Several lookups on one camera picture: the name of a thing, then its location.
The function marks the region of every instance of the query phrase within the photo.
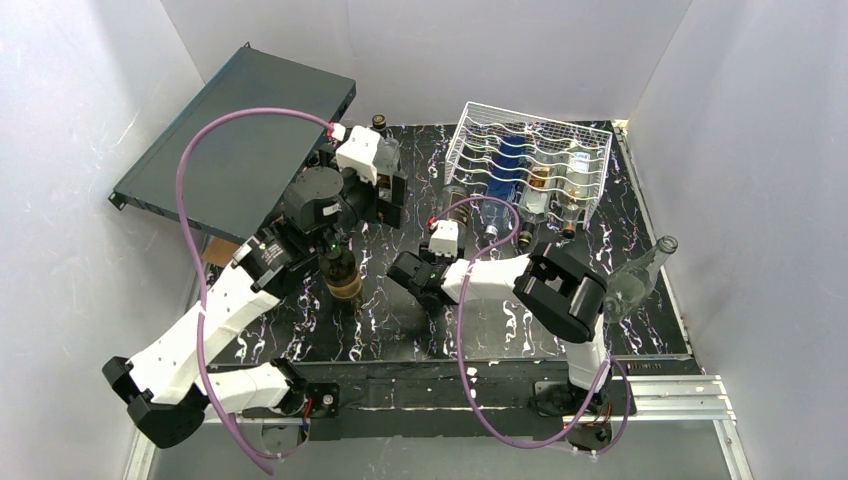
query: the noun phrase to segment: bottle neck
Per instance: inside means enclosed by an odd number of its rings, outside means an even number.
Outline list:
[[[646,268],[651,272],[659,272],[660,267],[663,266],[668,257],[670,257],[670,253],[663,252],[659,249],[659,247],[655,246],[651,249],[650,252],[646,255],[647,265]]]
[[[677,240],[674,237],[665,236],[657,241],[648,253],[645,254],[645,268],[652,272],[658,273],[660,267],[663,266],[668,257],[677,250]]]

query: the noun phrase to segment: brown bottle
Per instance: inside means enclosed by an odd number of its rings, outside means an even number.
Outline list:
[[[337,246],[318,257],[318,268],[330,293],[339,300],[351,300],[362,291],[356,257],[347,246]]]

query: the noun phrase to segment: blue bottle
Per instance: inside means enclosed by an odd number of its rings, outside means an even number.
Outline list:
[[[525,139],[520,135],[502,139],[498,153],[492,159],[493,164],[489,166],[489,172],[492,176],[489,177],[486,189],[487,196],[512,202],[515,195],[515,186],[518,183],[514,180],[521,178],[524,172],[522,170],[505,169],[517,169],[524,165],[524,159],[521,157],[524,153],[524,143]],[[508,226],[506,213],[507,210],[503,204],[483,202],[481,215],[483,216],[486,238],[494,240],[506,234]]]

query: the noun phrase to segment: bottle label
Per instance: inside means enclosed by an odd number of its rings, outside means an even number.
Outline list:
[[[545,184],[548,183],[548,177],[551,174],[551,167],[533,167],[530,173],[533,175],[530,175],[527,183],[533,188],[545,188]]]
[[[286,253],[276,242],[263,243],[259,245],[259,250],[262,252],[262,261],[269,267],[276,266],[274,262]]]
[[[589,162],[591,157],[586,152],[577,152],[571,155],[568,166],[576,173],[589,173]]]
[[[465,200],[466,198],[468,198],[468,196],[465,195],[462,192],[458,192],[458,191],[450,192],[450,195],[448,196],[448,204],[442,205],[442,206],[440,206],[440,208],[447,208],[447,207],[453,205],[454,203],[459,202],[460,200]],[[468,214],[469,214],[468,205],[462,205],[460,207],[453,209],[453,211],[448,214],[448,218],[451,219],[451,220],[456,220],[457,222],[467,226],[468,225]]]

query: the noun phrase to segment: clear bottle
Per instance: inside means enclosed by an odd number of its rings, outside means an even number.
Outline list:
[[[577,141],[572,142],[568,152],[569,159],[565,174],[568,180],[561,181],[557,199],[562,206],[563,220],[565,220],[563,235],[565,238],[574,238],[580,215],[586,208],[587,201],[581,199],[588,198],[590,195],[588,187],[592,176],[590,172],[597,168],[597,162],[595,162],[597,154],[591,149],[583,148]]]
[[[653,293],[660,267],[677,251],[677,239],[666,235],[641,257],[615,269],[607,279],[604,321],[618,323]]]
[[[521,177],[523,164],[521,155],[524,153],[525,139],[522,136],[505,137],[494,155],[489,170],[492,176],[488,181],[486,196],[512,202],[515,196],[515,179]],[[506,207],[499,202],[483,202],[480,208],[485,226],[485,236],[495,240],[506,235],[509,228]]]
[[[536,151],[536,161],[530,166],[527,184],[523,185],[518,213],[521,215],[521,232],[518,234],[519,250],[526,252],[533,244],[539,224],[547,220],[550,209],[551,188],[556,184],[556,164],[564,162],[565,154],[548,155]]]

